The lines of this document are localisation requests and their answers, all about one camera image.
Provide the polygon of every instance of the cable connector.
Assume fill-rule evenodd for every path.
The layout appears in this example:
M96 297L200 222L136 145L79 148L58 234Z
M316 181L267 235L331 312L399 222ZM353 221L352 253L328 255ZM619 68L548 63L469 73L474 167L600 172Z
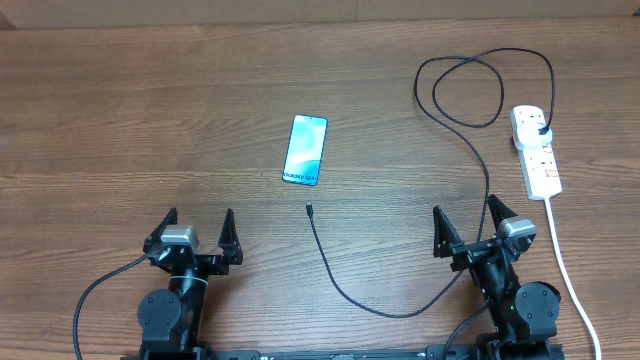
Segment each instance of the cable connector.
M307 216L309 216L309 219L313 218L313 205L311 205L311 201L307 201Z

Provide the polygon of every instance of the wooden tabletop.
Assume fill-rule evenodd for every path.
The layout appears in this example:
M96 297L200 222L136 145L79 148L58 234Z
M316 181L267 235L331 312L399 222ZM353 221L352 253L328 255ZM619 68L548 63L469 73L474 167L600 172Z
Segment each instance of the wooden tabletop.
M70 359L73 310L101 275L141 254L170 207L213 251L227 207L245 262L210 280L202 337L259 351L420 348L443 343L481 305L468 274L424 314L402 313L450 281L434 259L431 209L465 239L478 228L482 170L457 137L417 109L427 58L519 46L557 79L554 149L564 192L552 200L576 292L604 358L640 352L640 47L637 18L191 26L0 32L0 358ZM549 108L544 63L485 58L505 81L504 112L462 128L491 172L492 193L538 226L515 264L522 283L563 295L558 336L569 359L591 339L560 276L544 206L526 198L509 111ZM453 62L423 71L433 81ZM451 74L440 103L463 121L495 112L499 87L479 65ZM320 183L281 179L293 116L329 119ZM484 237L491 235L487 219ZM91 293L80 319L85 359L118 359L141 341L136 311L167 275L139 266ZM484 315L459 337L491 330Z

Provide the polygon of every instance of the smartphone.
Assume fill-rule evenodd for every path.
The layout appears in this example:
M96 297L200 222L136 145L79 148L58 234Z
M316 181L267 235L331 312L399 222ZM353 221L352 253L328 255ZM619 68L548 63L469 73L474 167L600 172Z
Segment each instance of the smartphone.
M327 124L327 119L316 116L296 115L293 118L282 180L311 186L318 184Z

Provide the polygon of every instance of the white power strip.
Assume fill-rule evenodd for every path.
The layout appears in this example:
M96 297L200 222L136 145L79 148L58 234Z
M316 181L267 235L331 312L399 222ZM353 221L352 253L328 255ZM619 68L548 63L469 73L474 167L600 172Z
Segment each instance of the white power strip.
M567 285L571 300L573 300L576 309L578 309L582 320L589 330L589 334L591 334L595 358L596 360L600 360L602 354L598 335L587 313L582 308L580 301L578 301L578 296L573 290L571 279L569 279L569 274L564 266L562 253L560 252L560 244L558 243L558 235L556 234L556 226L549 199L562 191L562 185L560 184L558 165L553 156L553 149L551 149L551 130L546 134L540 134L538 132L538 129L544 126L544 123L544 113L535 106L521 105L511 111L513 141L516 148L518 148L520 166L522 167L522 174L524 175L527 195L531 200L544 200L547 217L549 219L551 241L556 254L556 260L558 261L558 267L560 267L560 273Z

